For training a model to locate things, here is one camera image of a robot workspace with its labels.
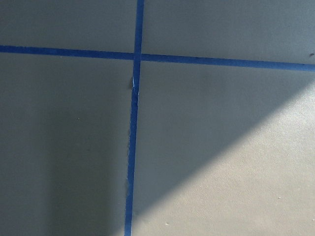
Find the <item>vertical tape strip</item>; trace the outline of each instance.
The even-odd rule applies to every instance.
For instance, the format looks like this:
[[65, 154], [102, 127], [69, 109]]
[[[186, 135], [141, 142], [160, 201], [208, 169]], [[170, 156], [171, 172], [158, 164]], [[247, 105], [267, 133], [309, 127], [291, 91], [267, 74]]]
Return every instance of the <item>vertical tape strip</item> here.
[[130, 137], [128, 154], [128, 192], [126, 197], [125, 236], [131, 236], [134, 166], [136, 157], [136, 137], [138, 118], [138, 95], [140, 82], [142, 24], [144, 0], [137, 1], [136, 29], [134, 40], [133, 88], [131, 94]]

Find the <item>gray floor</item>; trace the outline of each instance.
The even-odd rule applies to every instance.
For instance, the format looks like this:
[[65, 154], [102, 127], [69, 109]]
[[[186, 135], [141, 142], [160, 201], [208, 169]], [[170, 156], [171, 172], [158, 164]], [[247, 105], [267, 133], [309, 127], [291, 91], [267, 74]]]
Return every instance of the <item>gray floor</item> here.
[[132, 62], [0, 61], [0, 234], [115, 235], [125, 220]]
[[[315, 64], [315, 1], [146, 0], [143, 53]], [[0, 2], [0, 45], [133, 52], [136, 0]], [[122, 236], [133, 61], [0, 53], [0, 235]], [[315, 74], [141, 62], [133, 236], [315, 235]]]

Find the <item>blue painter's tape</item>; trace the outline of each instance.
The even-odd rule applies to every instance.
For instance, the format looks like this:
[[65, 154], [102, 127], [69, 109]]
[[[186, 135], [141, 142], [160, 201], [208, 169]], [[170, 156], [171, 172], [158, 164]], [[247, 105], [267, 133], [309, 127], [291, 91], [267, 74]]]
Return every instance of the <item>blue painter's tape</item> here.
[[144, 0], [138, 0], [135, 40], [134, 40], [133, 89], [132, 89], [132, 95], [131, 95], [131, 112], [130, 112], [130, 137], [129, 137], [129, 154], [128, 154], [128, 173], [127, 173], [128, 192], [127, 192], [127, 197], [126, 197], [125, 236], [131, 236], [131, 224], [132, 224], [133, 183], [134, 183], [134, 167], [135, 167], [135, 158], [136, 158], [136, 138], [137, 138], [138, 95], [139, 95], [140, 65], [141, 65], [143, 7], [144, 7]]
[[52, 55], [65, 57], [83, 57], [83, 58], [107, 58], [133, 60], [133, 53], [118, 53], [106, 51], [61, 49], [61, 48], [37, 48], [37, 47], [19, 47], [19, 46], [3, 46], [0, 45], [2, 53], [22, 53], [36, 55]]
[[226, 66], [254, 67], [254, 68], [279, 69], [279, 70], [315, 71], [315, 65], [312, 65], [312, 64], [298, 64], [298, 63], [273, 62], [273, 61], [197, 58], [197, 57], [151, 55], [151, 54], [142, 54], [141, 59], [145, 61], [158, 61], [158, 62], [174, 62], [174, 63], [189, 63], [189, 64], [204, 64], [204, 65], [226, 65]]

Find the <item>painted surface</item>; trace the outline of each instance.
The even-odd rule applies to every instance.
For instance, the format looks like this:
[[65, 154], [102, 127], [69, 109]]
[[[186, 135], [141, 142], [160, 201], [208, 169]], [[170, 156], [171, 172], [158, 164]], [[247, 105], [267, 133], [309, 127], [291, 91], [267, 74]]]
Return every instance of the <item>painted surface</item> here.
[[132, 62], [0, 61], [0, 234], [123, 235]]

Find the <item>blue tape strip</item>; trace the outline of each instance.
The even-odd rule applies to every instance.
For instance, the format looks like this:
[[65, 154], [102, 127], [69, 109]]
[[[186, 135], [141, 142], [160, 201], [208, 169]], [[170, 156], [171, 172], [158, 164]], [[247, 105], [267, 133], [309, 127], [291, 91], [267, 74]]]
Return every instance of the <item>blue tape strip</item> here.
[[131, 236], [131, 224], [132, 224], [133, 182], [134, 182], [134, 167], [135, 167], [135, 157], [136, 157], [143, 7], [144, 7], [144, 0], [138, 0], [137, 1], [135, 41], [134, 41], [133, 89], [132, 89], [132, 95], [131, 95], [131, 112], [130, 112], [130, 138], [129, 138], [129, 154], [128, 154], [128, 174], [127, 174], [128, 192], [127, 192], [127, 197], [126, 197], [125, 236]]
[[183, 57], [183, 56], [152, 55], [152, 54], [142, 54], [141, 59], [145, 61], [158, 61], [158, 62], [175, 62], [175, 63], [204, 64], [204, 65], [226, 65], [226, 66], [254, 67], [254, 68], [279, 69], [279, 70], [315, 71], [315, 65], [312, 65], [312, 64], [297, 64], [297, 63], [273, 62], [273, 61], [197, 58], [197, 57]]
[[118, 52], [60, 49], [60, 48], [37, 48], [37, 47], [19, 47], [19, 46], [0, 45], [0, 52], [36, 54], [36, 55], [53, 55], [53, 56], [66, 56], [66, 57], [133, 60], [133, 53], [118, 53]]

